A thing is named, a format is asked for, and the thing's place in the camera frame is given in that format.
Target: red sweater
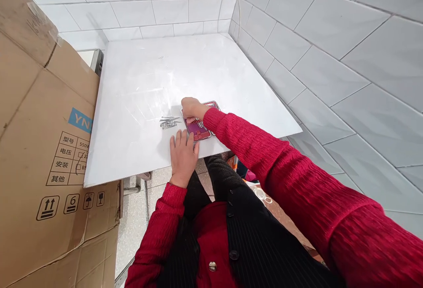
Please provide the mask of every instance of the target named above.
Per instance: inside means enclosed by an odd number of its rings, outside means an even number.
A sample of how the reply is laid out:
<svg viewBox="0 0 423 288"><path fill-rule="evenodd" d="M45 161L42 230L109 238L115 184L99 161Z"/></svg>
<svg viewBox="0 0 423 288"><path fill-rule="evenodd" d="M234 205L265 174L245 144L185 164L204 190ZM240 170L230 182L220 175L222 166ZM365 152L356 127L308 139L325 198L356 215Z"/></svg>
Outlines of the red sweater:
<svg viewBox="0 0 423 288"><path fill-rule="evenodd" d="M343 186L288 142L234 114L211 108L204 125L257 175L262 189L348 287L423 287L423 241L386 217L380 204ZM126 287L155 286L183 216L185 194L186 189L167 184L129 268ZM216 219L208 225L212 210ZM206 287L234 283L226 219L219 210L224 212L212 203L194 221L201 251L197 284ZM210 236L221 239L219 247L209 246ZM209 271L209 261L215 261L219 271Z"/></svg>

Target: fragile symbol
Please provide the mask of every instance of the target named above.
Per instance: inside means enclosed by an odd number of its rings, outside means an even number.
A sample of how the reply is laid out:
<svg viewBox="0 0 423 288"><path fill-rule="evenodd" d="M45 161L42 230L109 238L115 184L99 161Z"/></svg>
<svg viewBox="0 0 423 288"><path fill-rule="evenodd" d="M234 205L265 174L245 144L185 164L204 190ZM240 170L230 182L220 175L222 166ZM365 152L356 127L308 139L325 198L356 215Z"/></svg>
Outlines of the fragile symbol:
<svg viewBox="0 0 423 288"><path fill-rule="evenodd" d="M104 205L104 192L99 192L97 194L97 206L103 206Z"/></svg>
<svg viewBox="0 0 423 288"><path fill-rule="evenodd" d="M85 194L83 209L91 209L93 207L94 192Z"/></svg>
<svg viewBox="0 0 423 288"><path fill-rule="evenodd" d="M44 197L38 209L37 221L47 220L56 215L60 197L58 195Z"/></svg>
<svg viewBox="0 0 423 288"><path fill-rule="evenodd" d="M65 208L63 210L64 214L69 214L76 212L78 209L79 203L79 194L70 194L66 197Z"/></svg>

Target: box flap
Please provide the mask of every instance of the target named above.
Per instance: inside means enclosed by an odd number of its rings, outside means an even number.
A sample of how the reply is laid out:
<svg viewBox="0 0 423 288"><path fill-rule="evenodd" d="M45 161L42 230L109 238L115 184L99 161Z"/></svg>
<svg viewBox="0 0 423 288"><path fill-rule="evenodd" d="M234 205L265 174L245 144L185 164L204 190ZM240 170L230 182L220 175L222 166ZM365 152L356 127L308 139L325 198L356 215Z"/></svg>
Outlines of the box flap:
<svg viewBox="0 0 423 288"><path fill-rule="evenodd" d="M57 28L32 0L0 0L0 30L42 66L58 40Z"/></svg>

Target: person's right hand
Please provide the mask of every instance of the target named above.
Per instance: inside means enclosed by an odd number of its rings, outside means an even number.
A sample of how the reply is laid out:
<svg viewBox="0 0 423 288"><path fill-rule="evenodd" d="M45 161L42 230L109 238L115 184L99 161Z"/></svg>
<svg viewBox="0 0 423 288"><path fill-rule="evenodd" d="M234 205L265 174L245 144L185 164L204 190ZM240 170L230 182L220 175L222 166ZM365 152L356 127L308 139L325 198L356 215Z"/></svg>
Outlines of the person's right hand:
<svg viewBox="0 0 423 288"><path fill-rule="evenodd" d="M193 97L184 97L181 104L182 115L186 119L187 123L192 123L196 118L202 121L205 113L210 108L207 105L201 104L198 99Z"/></svg>

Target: cardboard box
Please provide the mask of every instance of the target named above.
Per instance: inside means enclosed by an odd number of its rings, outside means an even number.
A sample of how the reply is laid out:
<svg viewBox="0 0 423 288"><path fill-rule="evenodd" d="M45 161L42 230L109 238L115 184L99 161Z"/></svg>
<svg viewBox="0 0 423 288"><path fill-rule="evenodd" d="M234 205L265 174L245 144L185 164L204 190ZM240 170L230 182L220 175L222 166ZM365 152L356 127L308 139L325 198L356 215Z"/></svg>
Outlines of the cardboard box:
<svg viewBox="0 0 423 288"><path fill-rule="evenodd" d="M0 0L0 287L113 287L118 181L83 189L99 77L32 0Z"/></svg>

